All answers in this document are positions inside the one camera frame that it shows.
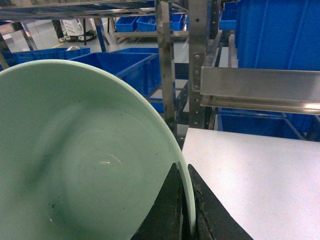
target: metal post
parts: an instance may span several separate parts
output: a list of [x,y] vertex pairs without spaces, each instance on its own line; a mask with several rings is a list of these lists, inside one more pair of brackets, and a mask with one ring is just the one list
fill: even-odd
[[83,23],[83,44],[87,45],[87,29],[86,29],[86,19],[84,18],[82,20]]
[[171,2],[155,1],[156,31],[159,46],[161,69],[162,99],[164,120],[177,136],[177,122],[175,112],[175,58],[174,42],[170,30]]
[[109,42],[108,42],[108,39],[106,38],[106,35],[105,35],[105,31],[104,31],[104,26],[101,22],[101,18],[94,18],[94,24],[95,24],[95,29],[96,29],[96,32],[98,34],[98,39],[99,39],[99,42],[100,42],[100,46],[101,46],[101,51],[102,52],[106,52],[106,46],[105,46],[105,42],[106,41],[106,44],[107,45],[110,45]]
[[26,41],[26,44],[28,44],[28,47],[30,49],[30,51],[33,51],[33,50],[38,50],[37,46],[36,46],[36,43],[33,39],[33,37],[31,36],[31,33],[29,31],[29,28],[27,26],[27,24],[24,24],[24,23],[21,23],[19,22],[18,23],[21,27],[21,32],[22,32],[22,35]]
[[200,106],[201,67],[210,35],[211,0],[189,1],[189,126],[204,128],[205,108]]
[[0,34],[0,64],[3,69],[7,69],[7,68],[9,68],[9,65],[8,65],[5,57],[3,56],[2,52],[10,53],[10,49],[9,49],[4,37]]

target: metal rail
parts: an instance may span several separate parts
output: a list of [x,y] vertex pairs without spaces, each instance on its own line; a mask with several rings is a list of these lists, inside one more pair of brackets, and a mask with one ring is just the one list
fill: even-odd
[[203,106],[320,114],[320,72],[202,67]]

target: blue storage crate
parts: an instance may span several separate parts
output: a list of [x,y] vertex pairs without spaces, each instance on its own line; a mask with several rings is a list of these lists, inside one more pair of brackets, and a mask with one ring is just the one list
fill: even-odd
[[237,6],[239,67],[320,71],[319,0],[241,0]]
[[186,29],[189,30],[189,16],[186,17],[185,24],[186,24]]
[[137,29],[140,32],[154,32],[157,29],[155,16],[141,16],[136,21]]
[[287,113],[286,117],[299,133],[308,132],[312,120],[311,115]]
[[223,4],[223,10],[237,10],[237,2],[236,1],[229,1]]
[[157,54],[156,58],[154,59],[153,64],[153,72],[154,78],[148,81],[148,92],[151,93],[155,87],[161,84],[161,72],[160,72],[160,59],[159,59],[159,48],[157,47],[130,47],[118,51],[114,51],[114,53],[153,53]]
[[225,108],[225,107],[220,107],[218,109],[218,113],[219,114],[232,114],[232,115],[272,117],[272,118],[285,118],[286,117],[286,114],[283,112],[247,110],[247,109]]
[[173,31],[181,31],[184,25],[184,14],[174,14],[171,16],[170,28]]
[[311,122],[306,133],[306,139],[309,141],[320,142],[320,117],[311,116]]
[[1,53],[2,53],[6,63],[9,65],[9,67],[16,65],[16,59],[11,52],[2,51]]
[[159,48],[157,48],[157,47],[129,47],[129,48],[113,51],[113,53],[158,54]]
[[224,10],[220,16],[220,29],[221,30],[235,30],[237,27],[237,11]]
[[150,94],[148,82],[155,78],[157,54],[97,52],[72,58],[72,61],[105,70],[136,89],[144,97]]
[[115,23],[117,32],[134,32],[137,29],[137,16],[123,16]]
[[219,114],[218,131],[302,140],[285,118]]
[[89,47],[82,47],[77,50],[67,51],[66,47],[63,48],[50,48],[44,50],[35,50],[35,51],[21,51],[14,52],[13,56],[16,59],[18,64],[34,61],[34,60],[43,60],[43,59],[61,59],[68,60],[76,58],[85,54],[90,53]]

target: floor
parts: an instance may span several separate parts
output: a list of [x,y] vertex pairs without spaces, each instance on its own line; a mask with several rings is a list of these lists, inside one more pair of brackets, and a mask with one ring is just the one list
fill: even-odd
[[[156,38],[139,38],[139,39],[119,39],[117,42],[113,36],[113,28],[110,26],[110,33],[107,33],[108,22],[107,18],[102,19],[103,27],[105,29],[106,37],[110,45],[105,44],[107,52],[113,52],[116,50],[126,48],[156,48],[158,47]],[[39,20],[30,22],[27,24],[29,31],[33,37],[36,47],[38,50],[51,49],[51,48],[68,48],[71,46],[88,47],[91,53],[101,52],[101,47],[98,38],[87,42],[84,46],[83,42],[65,42],[59,43],[56,35],[54,26],[51,20]],[[4,36],[11,52],[23,52],[29,51],[29,47],[23,38],[20,31],[11,33]],[[174,41],[174,61],[176,63],[188,63],[189,62],[189,43],[188,39],[175,39]],[[176,87],[183,88],[186,84],[186,80],[176,79]],[[158,90],[154,98],[162,98],[162,91]],[[184,112],[189,112],[189,103],[187,102]],[[187,129],[189,126],[178,124],[178,135],[182,138],[186,136]]]

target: metal shelf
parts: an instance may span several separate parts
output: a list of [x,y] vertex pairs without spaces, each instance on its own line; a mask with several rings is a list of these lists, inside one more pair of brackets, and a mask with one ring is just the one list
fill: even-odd
[[[115,38],[155,38],[158,36],[156,31],[134,31],[134,32],[114,32]],[[173,31],[173,37],[188,37],[189,31]]]
[[320,72],[202,67],[201,105],[320,114]]
[[50,8],[92,4],[139,3],[144,0],[2,0],[0,10],[19,8]]
[[[0,19],[3,21],[19,22],[25,20],[110,18],[155,14],[155,8],[143,1],[118,2],[117,0],[110,0],[95,2],[101,4],[88,4],[90,1],[78,1],[80,5],[77,5],[75,2],[61,3],[60,5],[56,3],[43,5],[29,5],[24,3],[15,7],[4,7],[0,5]],[[180,11],[177,13],[187,12],[186,9],[177,4],[174,4],[173,8]]]

